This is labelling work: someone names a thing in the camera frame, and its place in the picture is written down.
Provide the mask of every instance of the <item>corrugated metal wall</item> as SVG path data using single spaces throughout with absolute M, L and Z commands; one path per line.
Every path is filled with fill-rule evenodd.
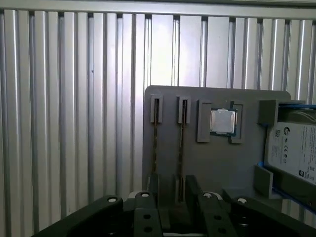
M 0 236 L 141 190 L 148 85 L 287 90 L 316 103 L 316 10 L 63 2 L 0 14 Z M 294 203 L 283 212 L 316 224 Z

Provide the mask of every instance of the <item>gray mount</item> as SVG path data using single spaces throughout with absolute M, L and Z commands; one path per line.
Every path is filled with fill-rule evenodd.
M 171 205 L 176 200 L 184 100 L 187 118 L 183 132 L 183 177 L 195 175 L 203 190 L 221 195 L 223 189 L 237 190 L 237 193 L 252 190 L 254 167 L 264 159 L 266 139 L 265 127 L 258 124 L 259 101 L 290 101 L 290 94 L 286 91 L 148 87 L 144 99 L 143 188 L 153 171 L 155 156 L 159 197 L 163 197 L 159 199 L 160 206 Z M 210 134 L 212 108 L 237 110 L 234 137 Z

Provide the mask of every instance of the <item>gray bracket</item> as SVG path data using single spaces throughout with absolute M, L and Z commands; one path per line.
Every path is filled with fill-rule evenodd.
M 198 100 L 197 142 L 209 142 L 212 103 Z
M 246 127 L 246 108 L 242 101 L 231 101 L 231 108 L 237 109 L 236 136 L 229 137 L 232 144 L 240 144 L 244 141 Z
M 163 105 L 163 96 L 162 95 L 152 95 L 151 104 L 150 104 L 150 122 L 155 122 L 155 101 L 159 101 L 158 108 L 158 122 L 162 123 L 162 105 Z
M 191 120 L 191 98 L 178 96 L 178 100 L 179 100 L 178 123 L 182 123 L 182 109 L 183 109 L 182 104 L 183 104 L 183 101 L 187 101 L 186 123 L 189 124 Z
M 260 100 L 258 123 L 265 126 L 274 126 L 277 123 L 279 104 L 305 104 L 305 101 Z

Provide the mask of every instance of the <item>hard drive label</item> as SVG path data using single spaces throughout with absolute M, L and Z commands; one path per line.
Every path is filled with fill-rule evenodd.
M 316 126 L 278 122 L 268 131 L 267 162 L 316 185 Z

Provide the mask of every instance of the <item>gray plastic panel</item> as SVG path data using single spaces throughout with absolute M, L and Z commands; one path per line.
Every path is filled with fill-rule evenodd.
M 161 205 L 174 202 L 174 178 L 179 155 L 179 97 L 191 99 L 190 123 L 184 132 L 183 173 L 197 177 L 202 189 L 222 193 L 222 188 L 247 188 L 253 185 L 254 165 L 263 160 L 265 129 L 257 124 L 259 100 L 290 100 L 285 91 L 259 91 L 221 88 L 150 86 L 144 100 L 143 186 L 146 188 L 153 157 L 154 126 L 150 121 L 152 96 L 163 97 L 162 123 L 158 124 L 157 173 L 160 174 Z M 231 144 L 228 137 L 208 135 L 197 142 L 200 105 L 210 108 L 231 108 L 238 101 L 244 108 L 243 142 Z M 209 124 L 200 127 L 209 134 Z

